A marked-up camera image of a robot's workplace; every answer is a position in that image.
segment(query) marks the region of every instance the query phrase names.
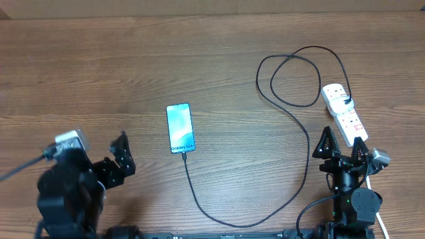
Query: blue phone screen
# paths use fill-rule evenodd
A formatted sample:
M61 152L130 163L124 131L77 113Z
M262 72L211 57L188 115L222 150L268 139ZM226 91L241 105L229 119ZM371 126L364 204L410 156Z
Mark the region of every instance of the blue phone screen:
M167 120L171 152L194 151L195 137L189 104L167 106Z

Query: phone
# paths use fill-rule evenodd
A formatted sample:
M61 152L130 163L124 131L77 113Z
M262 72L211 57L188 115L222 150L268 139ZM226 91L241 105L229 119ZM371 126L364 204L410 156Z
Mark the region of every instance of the phone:
M188 103L167 106L168 132L172 153L195 150L191 109Z

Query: power strip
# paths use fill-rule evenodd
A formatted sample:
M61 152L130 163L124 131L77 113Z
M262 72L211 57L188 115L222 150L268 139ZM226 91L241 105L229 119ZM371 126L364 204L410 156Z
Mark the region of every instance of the power strip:
M354 110L354 102L345 104L349 97L340 84L329 84L321 89L321 95L325 99L327 109L332 114L335 123L348 147L352 147L355 137L361 137L363 141L368 138L365 127Z

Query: wood grain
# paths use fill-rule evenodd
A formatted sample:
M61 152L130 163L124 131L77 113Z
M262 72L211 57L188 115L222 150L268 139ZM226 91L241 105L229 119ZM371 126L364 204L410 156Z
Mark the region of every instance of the wood grain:
M99 232L117 224L174 234L293 228L303 207L329 194L322 160L311 159L299 196L265 223L244 230L214 223L193 202L181 156L170 154L165 107L191 104L197 150L188 162L204 209L235 224L257 222L298 189L307 150L301 129L258 94L258 64L269 54L317 44L345 64L367 145L392 157L371 177L384 198L380 213L389 234L423 238L424 30L421 12L2 21L0 171L39 155L73 128L86 133L89 157L99 161L124 129L137 173L107 192ZM318 65L322 85L344 84L328 52L300 55ZM270 60L260 72L267 96L279 63ZM297 104L313 101L318 89L315 70L298 60L274 84ZM311 148L325 126L337 132L321 97L310 108L287 108L307 128ZM39 163L0 184L0 238L33 237L41 219L36 181L47 167ZM318 206L301 226L329 216L330 204Z

